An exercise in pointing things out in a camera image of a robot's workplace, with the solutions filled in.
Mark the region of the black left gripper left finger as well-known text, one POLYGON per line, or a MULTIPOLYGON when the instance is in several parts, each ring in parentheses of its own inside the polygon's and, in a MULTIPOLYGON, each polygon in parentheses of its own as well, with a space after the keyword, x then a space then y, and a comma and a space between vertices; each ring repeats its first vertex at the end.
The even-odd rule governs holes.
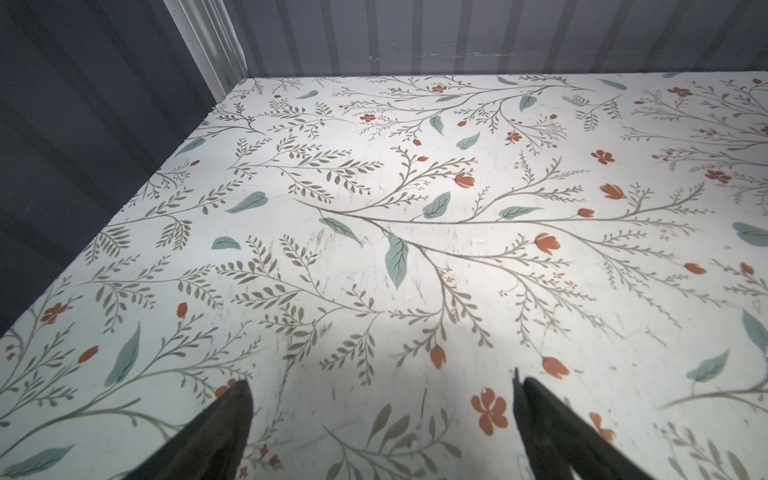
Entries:
POLYGON ((248 441, 253 411, 248 382, 235 382, 127 477, 234 479, 248 441))

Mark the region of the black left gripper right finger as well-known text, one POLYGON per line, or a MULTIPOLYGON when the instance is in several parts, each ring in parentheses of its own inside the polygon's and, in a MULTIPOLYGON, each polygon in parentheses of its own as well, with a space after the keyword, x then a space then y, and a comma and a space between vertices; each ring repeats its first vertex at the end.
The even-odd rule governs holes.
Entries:
POLYGON ((522 379, 515 369, 512 386, 512 411, 536 479, 651 478, 535 378, 522 379))

